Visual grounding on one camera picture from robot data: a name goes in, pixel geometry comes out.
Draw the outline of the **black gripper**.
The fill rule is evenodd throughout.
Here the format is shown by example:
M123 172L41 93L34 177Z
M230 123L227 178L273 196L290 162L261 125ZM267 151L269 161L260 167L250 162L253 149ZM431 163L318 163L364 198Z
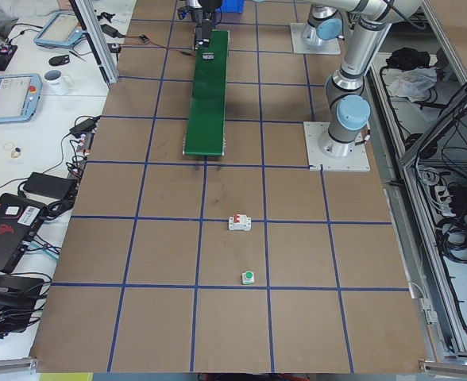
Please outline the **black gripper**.
M195 43L209 44L214 29L214 20L202 19L195 27Z

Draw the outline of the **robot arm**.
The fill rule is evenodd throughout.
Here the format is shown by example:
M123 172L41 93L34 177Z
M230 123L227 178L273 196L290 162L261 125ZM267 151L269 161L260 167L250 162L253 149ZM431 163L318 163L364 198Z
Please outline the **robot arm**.
M223 1L186 1L177 10L177 16L183 20L188 14L195 23L195 49L209 46L212 32L215 30L217 12L223 11ZM342 35L343 24L335 15L338 10L328 6L312 6L308 16L303 39L310 44L320 40L331 40Z
M326 97L331 112L328 130L318 139L321 151L333 158L349 156L357 134L371 112L361 97L365 74L390 26L406 21L421 6L420 1L312 1L308 25L315 27L320 40L324 25L339 11L359 16L339 68L326 81Z

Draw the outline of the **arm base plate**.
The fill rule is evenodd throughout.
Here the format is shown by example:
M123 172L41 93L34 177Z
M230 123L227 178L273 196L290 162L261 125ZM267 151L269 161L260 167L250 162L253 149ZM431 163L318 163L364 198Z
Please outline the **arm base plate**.
M307 23L291 23L291 40L293 52L296 54L332 55L341 54L336 38L322 40L318 37L316 29Z
M303 123L308 167L311 171L369 172L368 155L358 133L350 143L338 143L329 134L329 122Z

